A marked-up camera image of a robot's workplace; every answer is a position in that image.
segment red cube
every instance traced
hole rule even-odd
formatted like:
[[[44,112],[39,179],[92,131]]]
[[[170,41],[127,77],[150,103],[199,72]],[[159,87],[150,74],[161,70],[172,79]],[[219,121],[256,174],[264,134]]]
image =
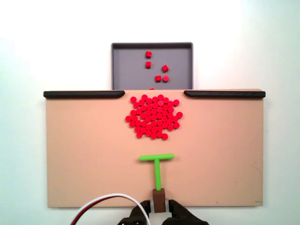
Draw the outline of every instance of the red cube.
[[[162,67],[162,69],[163,69],[164,72],[167,72],[167,71],[169,70],[169,68],[168,68],[167,65],[164,65],[164,66]]]
[[[161,76],[155,76],[155,81],[161,81]]]
[[[151,58],[151,56],[152,56],[152,52],[146,52],[146,57],[147,58]]]
[[[150,68],[151,67],[151,62],[146,62],[146,68]]]

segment gray tray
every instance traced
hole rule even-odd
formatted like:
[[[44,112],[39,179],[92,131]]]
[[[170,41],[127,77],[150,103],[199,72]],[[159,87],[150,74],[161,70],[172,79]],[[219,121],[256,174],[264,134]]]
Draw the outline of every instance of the gray tray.
[[[152,52],[151,58],[146,51]],[[147,61],[152,63],[149,69]],[[169,81],[156,82],[157,75],[167,75]],[[193,43],[112,43],[112,89],[150,88],[193,89]]]

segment pile of red pieces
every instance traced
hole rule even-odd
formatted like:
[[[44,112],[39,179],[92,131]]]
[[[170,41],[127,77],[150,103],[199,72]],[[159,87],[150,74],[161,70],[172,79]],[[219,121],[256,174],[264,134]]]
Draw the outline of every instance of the pile of red pieces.
[[[135,110],[131,110],[130,116],[125,118],[131,128],[135,128],[136,136],[141,138],[143,135],[152,139],[168,139],[168,134],[163,133],[164,129],[172,131],[178,129],[180,124],[178,119],[182,118],[182,112],[174,115],[174,107],[179,105],[179,100],[170,101],[163,95],[149,98],[142,95],[140,100],[131,97]]]

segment red cylinder piece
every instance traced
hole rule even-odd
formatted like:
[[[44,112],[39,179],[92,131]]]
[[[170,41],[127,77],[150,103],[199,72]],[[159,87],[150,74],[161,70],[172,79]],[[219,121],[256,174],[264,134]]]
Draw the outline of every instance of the red cylinder piece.
[[[156,135],[155,133],[152,133],[152,134],[151,134],[151,138],[152,138],[152,139],[155,139],[156,137],[157,137],[157,135]]]
[[[132,119],[133,122],[136,122],[138,117],[137,116],[132,116],[131,119]]]
[[[151,110],[153,108],[152,104],[147,105],[147,109]]]
[[[143,112],[146,111],[146,110],[147,110],[147,106],[142,105],[142,106],[141,106],[141,110],[142,110]]]
[[[152,101],[153,101],[153,102],[158,102],[158,97],[153,97],[153,98],[152,98]]]
[[[144,127],[142,127],[142,128],[141,128],[141,133],[142,133],[142,134],[145,134],[145,133],[146,133],[146,131],[147,131],[147,129],[146,129],[146,128],[144,128]]]
[[[141,131],[141,127],[135,127],[135,132],[140,132]]]
[[[140,115],[140,117],[141,117],[141,119],[145,119],[146,118],[146,113],[141,113],[141,115]]]
[[[127,117],[125,117],[125,120],[126,120],[126,122],[130,122],[131,121],[131,116],[127,116]]]
[[[158,111],[157,111],[156,109],[152,109],[152,110],[151,110],[151,113],[152,113],[153,115],[155,115],[157,112],[158,112]]]
[[[173,105],[174,105],[174,103],[173,103],[172,101],[169,101],[169,102],[168,102],[168,106],[169,106],[169,107],[172,107]]]
[[[167,135],[167,134],[163,134],[161,137],[162,137],[164,140],[167,140],[167,139],[168,139],[168,135]]]
[[[130,115],[135,116],[136,115],[136,110],[131,110]]]
[[[158,98],[159,101],[162,101],[164,99],[164,96],[163,95],[159,95],[157,98]]]
[[[156,119],[157,119],[157,118],[156,118],[156,115],[152,115],[152,116],[151,116],[151,120],[154,121],[154,120],[156,120]]]
[[[157,137],[161,137],[163,135],[163,133],[161,132],[161,131],[158,131],[157,133],[156,133],[156,136]]]
[[[147,126],[147,122],[146,121],[142,121],[142,127],[146,127]]]
[[[133,107],[137,109],[138,107],[140,107],[140,104],[138,102],[134,102]]]
[[[174,106],[178,106],[179,105],[179,100],[176,99],[176,100],[173,101],[173,103],[174,103]]]
[[[135,122],[131,121],[131,122],[129,123],[129,126],[130,126],[131,128],[134,128],[134,127],[135,127]]]
[[[151,134],[152,134],[152,133],[151,133],[151,131],[150,131],[150,130],[147,130],[147,131],[146,131],[146,136],[147,136],[147,137],[150,137],[150,136],[151,136]]]
[[[141,100],[139,101],[139,104],[140,104],[140,105],[144,105],[144,104],[145,104],[145,101],[141,99]]]
[[[182,112],[178,112],[178,113],[176,114],[176,116],[180,119],[180,118],[183,117],[183,114],[182,114]]]
[[[163,108],[162,108],[162,107],[158,107],[158,108],[157,108],[157,111],[158,111],[159,113],[161,113],[161,112],[163,111]]]
[[[146,116],[151,116],[151,110],[146,111]]]
[[[159,105],[159,106],[163,106],[163,105],[164,105],[164,102],[163,102],[162,100],[159,100],[159,101],[158,101],[158,105]]]
[[[177,123],[177,122],[174,123],[174,128],[175,128],[175,129],[178,129],[179,127],[180,127],[180,124],[179,124],[179,123]]]
[[[169,113],[173,113],[174,112],[174,108],[173,107],[169,107],[168,111],[169,111]]]
[[[131,97],[131,98],[130,98],[130,101],[131,101],[132,103],[136,102],[136,97]]]
[[[168,127],[168,124],[167,123],[163,123],[162,127],[163,127],[163,129],[166,129]]]
[[[169,118],[169,119],[172,119],[172,118],[173,118],[173,113],[169,113],[169,114],[168,114],[168,118]]]
[[[143,136],[143,134],[142,134],[141,132],[138,132],[138,133],[136,134],[136,136],[137,136],[138,138],[141,138],[141,137]]]
[[[161,113],[163,116],[167,116],[168,115],[168,111],[163,110],[163,112]]]
[[[142,100],[146,101],[148,99],[147,95],[142,95]]]
[[[174,129],[174,126],[173,126],[173,124],[170,124],[169,126],[168,126],[168,130],[173,130]]]
[[[163,126],[158,126],[157,127],[157,131],[163,131],[163,129],[164,129]]]
[[[157,129],[156,127],[152,127],[152,128],[151,128],[151,132],[152,132],[152,133],[156,133],[157,131],[158,131],[158,129]]]
[[[151,130],[151,129],[152,129],[152,126],[151,126],[150,124],[147,124],[146,129],[147,129],[147,130]]]
[[[150,116],[146,116],[145,120],[146,120],[146,122],[150,122],[151,121],[151,117]]]
[[[165,104],[168,104],[169,98],[165,97],[165,98],[163,99],[163,102],[164,102]]]
[[[164,109],[164,110],[168,110],[168,109],[169,109],[169,106],[165,104],[165,105],[163,105],[163,109]]]
[[[178,117],[177,116],[173,116],[172,120],[173,120],[174,123],[176,123],[178,121]]]
[[[169,80],[169,76],[164,76],[164,77],[163,77],[163,81],[164,81],[164,82],[167,82],[168,80]]]
[[[135,122],[135,125],[136,125],[136,126],[140,126],[140,125],[142,125],[142,122],[141,122],[140,120],[137,120],[137,121]]]
[[[137,115],[140,115],[140,114],[142,113],[142,109],[141,109],[141,108],[138,108],[138,109],[136,109],[135,112],[136,112]]]
[[[157,117],[158,119],[161,119],[161,118],[163,117],[163,115],[159,112],[159,113],[156,114],[156,117]]]
[[[152,126],[152,127],[156,127],[157,124],[158,124],[158,123],[157,123],[156,121],[152,121],[152,122],[151,122],[151,126]]]
[[[163,122],[161,120],[157,120],[156,123],[157,123],[158,126],[161,126],[163,124]]]
[[[157,109],[158,108],[158,103],[155,102],[155,103],[152,104],[152,106],[153,106],[154,109]]]
[[[147,104],[151,104],[151,103],[152,103],[152,99],[151,99],[151,98],[148,98],[148,99],[146,100],[146,102],[147,102]]]

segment brown block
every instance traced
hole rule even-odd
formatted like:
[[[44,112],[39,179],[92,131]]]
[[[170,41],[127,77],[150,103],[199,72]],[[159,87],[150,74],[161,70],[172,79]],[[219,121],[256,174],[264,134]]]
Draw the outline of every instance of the brown block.
[[[153,189],[154,212],[165,212],[165,189]]]

